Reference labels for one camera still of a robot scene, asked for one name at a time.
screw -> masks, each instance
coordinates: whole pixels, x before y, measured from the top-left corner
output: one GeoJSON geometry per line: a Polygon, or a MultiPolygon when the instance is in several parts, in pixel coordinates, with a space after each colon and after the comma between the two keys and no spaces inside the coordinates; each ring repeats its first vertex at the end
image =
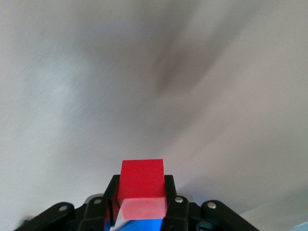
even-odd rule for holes
{"type": "Polygon", "coordinates": [[[207,207],[209,207],[211,209],[215,209],[216,208],[216,204],[214,202],[209,202],[209,203],[207,203],[207,207]]]}
{"type": "Polygon", "coordinates": [[[61,206],[61,207],[59,208],[59,211],[62,212],[62,211],[65,211],[66,209],[67,209],[67,206],[64,205],[64,206],[61,206]]]}
{"type": "Polygon", "coordinates": [[[102,202],[101,199],[97,199],[97,200],[94,201],[94,203],[95,203],[96,205],[99,204],[100,202],[102,202]]]}
{"type": "Polygon", "coordinates": [[[182,203],[183,201],[184,201],[183,198],[181,198],[180,196],[177,196],[175,198],[175,202],[182,203]]]}

red cube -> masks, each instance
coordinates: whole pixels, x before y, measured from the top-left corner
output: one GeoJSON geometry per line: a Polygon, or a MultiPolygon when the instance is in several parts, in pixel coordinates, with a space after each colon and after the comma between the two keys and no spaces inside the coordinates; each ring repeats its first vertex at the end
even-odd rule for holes
{"type": "Polygon", "coordinates": [[[163,160],[124,160],[117,199],[125,220],[164,218],[167,205],[163,160]]]}

gray surface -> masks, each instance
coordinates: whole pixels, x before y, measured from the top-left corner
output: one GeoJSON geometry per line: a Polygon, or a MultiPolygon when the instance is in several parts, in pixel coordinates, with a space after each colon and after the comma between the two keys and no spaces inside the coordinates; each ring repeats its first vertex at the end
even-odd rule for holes
{"type": "Polygon", "coordinates": [[[307,1],[0,3],[0,230],[123,159],[238,213],[308,190],[307,1]]]}

